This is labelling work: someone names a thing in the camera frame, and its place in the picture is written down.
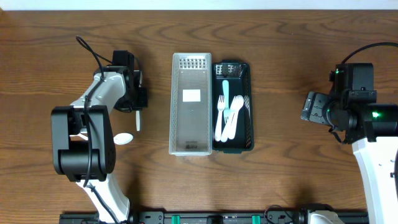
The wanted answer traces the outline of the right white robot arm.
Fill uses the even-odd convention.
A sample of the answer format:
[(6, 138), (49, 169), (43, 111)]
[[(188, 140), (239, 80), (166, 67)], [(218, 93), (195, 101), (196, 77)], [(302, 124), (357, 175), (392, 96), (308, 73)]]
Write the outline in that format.
[(376, 98), (375, 91), (311, 91), (300, 117), (328, 126), (339, 143), (352, 147), (370, 223), (397, 223), (397, 105)]

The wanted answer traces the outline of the white fork straight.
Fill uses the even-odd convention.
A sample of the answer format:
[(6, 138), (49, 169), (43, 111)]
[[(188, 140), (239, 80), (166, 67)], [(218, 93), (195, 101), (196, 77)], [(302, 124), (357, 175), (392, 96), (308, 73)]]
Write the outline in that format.
[(225, 109), (224, 96), (220, 95), (218, 98), (218, 103), (217, 103), (218, 116), (217, 116), (216, 126), (215, 126), (215, 135), (214, 135), (215, 141), (221, 140), (221, 125), (222, 125), (222, 115), (223, 115), (224, 109)]

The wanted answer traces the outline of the clear plastic basket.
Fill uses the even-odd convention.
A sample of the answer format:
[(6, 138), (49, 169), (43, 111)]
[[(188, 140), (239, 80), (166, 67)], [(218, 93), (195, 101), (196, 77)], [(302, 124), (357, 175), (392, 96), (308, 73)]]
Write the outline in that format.
[(211, 98), (211, 54), (173, 54), (169, 154), (212, 153)]

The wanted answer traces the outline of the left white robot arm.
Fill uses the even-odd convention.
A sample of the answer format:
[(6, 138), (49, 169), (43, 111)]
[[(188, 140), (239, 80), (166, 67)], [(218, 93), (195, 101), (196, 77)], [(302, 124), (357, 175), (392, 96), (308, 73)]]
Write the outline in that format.
[(98, 213), (72, 218), (81, 223), (132, 223), (131, 204), (113, 174), (116, 146), (127, 144), (129, 133), (113, 134), (112, 110), (140, 112), (146, 106), (142, 72), (127, 66), (107, 66), (95, 72), (79, 99), (51, 113), (53, 165), (89, 196)]

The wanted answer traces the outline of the black plastic basket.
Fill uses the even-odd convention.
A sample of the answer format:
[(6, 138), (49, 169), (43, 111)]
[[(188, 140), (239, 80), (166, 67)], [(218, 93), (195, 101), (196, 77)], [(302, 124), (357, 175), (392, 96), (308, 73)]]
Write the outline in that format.
[(240, 154), (254, 148), (251, 69), (239, 60), (212, 64), (213, 142), (216, 151)]

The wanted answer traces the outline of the white fork angled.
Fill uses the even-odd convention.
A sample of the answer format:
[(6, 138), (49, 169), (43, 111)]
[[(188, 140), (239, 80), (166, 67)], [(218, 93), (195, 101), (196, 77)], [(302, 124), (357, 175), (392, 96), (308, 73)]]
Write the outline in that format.
[(234, 117), (235, 117), (235, 110), (230, 109), (229, 118), (227, 120), (226, 125), (224, 126), (223, 132), (221, 133), (221, 142), (226, 142), (229, 136), (231, 135), (233, 129)]

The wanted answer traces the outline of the pale green fork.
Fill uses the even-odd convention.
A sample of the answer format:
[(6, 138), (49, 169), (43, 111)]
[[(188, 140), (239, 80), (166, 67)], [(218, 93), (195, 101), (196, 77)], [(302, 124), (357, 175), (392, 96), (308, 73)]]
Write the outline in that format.
[(224, 116), (224, 123), (226, 124), (228, 122), (229, 115), (230, 115), (230, 108), (229, 108), (229, 81), (223, 80), (222, 87), (223, 87), (223, 96), (224, 96), (224, 102), (225, 102), (225, 108), (224, 108), (224, 111), (223, 111), (223, 116)]

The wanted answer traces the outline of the white wide spoon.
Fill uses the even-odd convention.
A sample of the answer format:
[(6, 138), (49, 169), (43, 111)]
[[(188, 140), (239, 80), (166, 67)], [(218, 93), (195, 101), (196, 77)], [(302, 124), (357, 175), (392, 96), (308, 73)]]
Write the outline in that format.
[(244, 104), (244, 98), (242, 95), (237, 95), (234, 97), (231, 104), (231, 116), (229, 118), (229, 125), (227, 132), (228, 139), (234, 139), (235, 137), (236, 123), (238, 120), (239, 110), (243, 107), (243, 104)]

